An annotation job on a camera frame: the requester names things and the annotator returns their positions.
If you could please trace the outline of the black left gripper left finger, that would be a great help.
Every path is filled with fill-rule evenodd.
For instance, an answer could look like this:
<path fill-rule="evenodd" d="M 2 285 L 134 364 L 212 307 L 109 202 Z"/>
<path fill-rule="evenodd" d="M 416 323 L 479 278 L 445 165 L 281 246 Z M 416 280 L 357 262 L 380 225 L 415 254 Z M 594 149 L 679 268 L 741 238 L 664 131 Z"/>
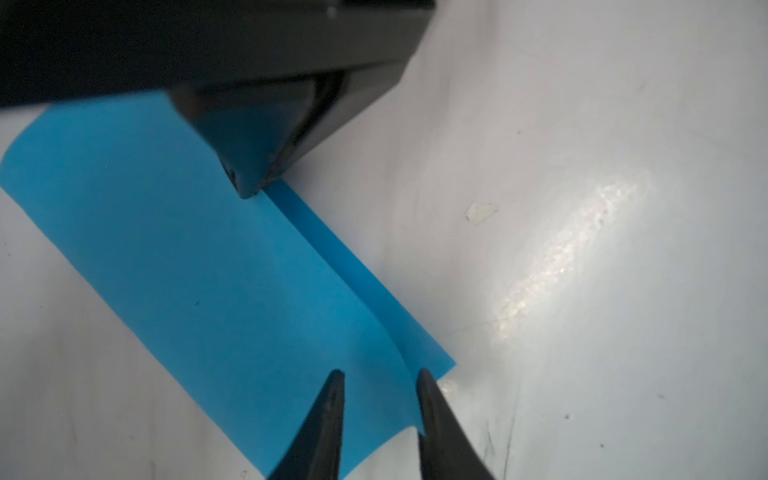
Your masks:
<path fill-rule="evenodd" d="M 287 452 L 269 480 L 339 478 L 345 406 L 345 375 L 333 370 Z"/>

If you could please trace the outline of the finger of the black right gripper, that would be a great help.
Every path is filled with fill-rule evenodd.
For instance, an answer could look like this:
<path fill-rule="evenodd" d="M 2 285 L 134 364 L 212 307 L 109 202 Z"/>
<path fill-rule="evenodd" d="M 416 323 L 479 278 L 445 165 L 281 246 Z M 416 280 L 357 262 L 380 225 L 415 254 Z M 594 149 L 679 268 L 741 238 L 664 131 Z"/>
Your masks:
<path fill-rule="evenodd" d="M 434 11 L 431 1 L 5 1 L 1 103 L 399 63 Z"/>
<path fill-rule="evenodd" d="M 213 149 L 242 199 L 396 86 L 405 61 L 168 92 L 177 112 Z"/>

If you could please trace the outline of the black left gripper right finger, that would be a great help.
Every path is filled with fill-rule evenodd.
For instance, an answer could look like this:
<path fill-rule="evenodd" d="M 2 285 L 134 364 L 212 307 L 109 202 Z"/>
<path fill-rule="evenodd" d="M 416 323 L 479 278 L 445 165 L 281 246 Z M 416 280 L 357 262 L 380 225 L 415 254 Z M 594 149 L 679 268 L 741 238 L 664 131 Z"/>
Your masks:
<path fill-rule="evenodd" d="M 421 478 L 492 480 L 426 368 L 418 374 L 416 391 L 424 430 L 418 435 Z"/>

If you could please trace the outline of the blue square paper sheet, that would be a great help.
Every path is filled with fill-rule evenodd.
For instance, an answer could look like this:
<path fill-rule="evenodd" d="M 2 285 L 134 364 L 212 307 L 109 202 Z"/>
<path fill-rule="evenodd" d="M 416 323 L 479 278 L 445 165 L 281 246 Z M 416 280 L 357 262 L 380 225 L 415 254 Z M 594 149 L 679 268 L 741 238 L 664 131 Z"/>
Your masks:
<path fill-rule="evenodd" d="M 341 473 L 422 425 L 416 378 L 450 355 L 286 185 L 238 197 L 161 93 L 54 106 L 1 185 L 263 473 L 329 374 L 345 376 Z"/>

